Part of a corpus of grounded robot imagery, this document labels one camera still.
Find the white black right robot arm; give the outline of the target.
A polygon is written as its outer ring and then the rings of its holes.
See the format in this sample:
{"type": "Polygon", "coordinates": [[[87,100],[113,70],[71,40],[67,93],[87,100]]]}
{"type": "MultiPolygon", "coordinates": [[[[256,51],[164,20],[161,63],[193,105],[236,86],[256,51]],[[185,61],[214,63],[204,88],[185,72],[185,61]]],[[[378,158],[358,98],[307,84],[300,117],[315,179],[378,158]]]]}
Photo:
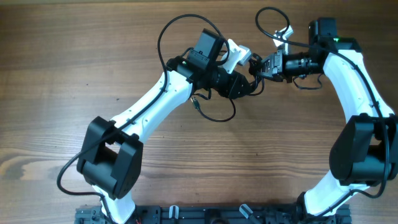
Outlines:
{"type": "Polygon", "coordinates": [[[346,124],[329,155],[330,169],[297,201],[298,222],[320,222],[357,194],[377,187],[379,197],[397,175],[397,116],[372,83],[354,38],[336,33],[332,18],[309,23],[304,51],[287,54],[290,26],[272,39],[278,52],[263,59],[257,73],[275,82],[292,82],[311,74],[325,75],[332,83],[345,114],[346,124]]]}

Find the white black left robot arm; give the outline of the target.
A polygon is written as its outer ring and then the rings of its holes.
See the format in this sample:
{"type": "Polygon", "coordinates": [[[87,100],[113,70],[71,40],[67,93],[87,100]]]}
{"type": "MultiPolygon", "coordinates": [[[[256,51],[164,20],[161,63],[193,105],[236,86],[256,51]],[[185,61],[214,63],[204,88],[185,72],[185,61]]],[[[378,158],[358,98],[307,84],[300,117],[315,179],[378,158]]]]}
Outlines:
{"type": "Polygon", "coordinates": [[[104,198],[103,213],[126,223],[136,210],[131,189],[142,164],[144,144],[159,124],[197,90],[216,90],[234,100],[252,92],[235,67],[245,65],[251,51],[204,29],[193,48],[171,58],[159,81],[126,111],[109,121],[97,117],[88,126],[77,171],[104,198]]]}

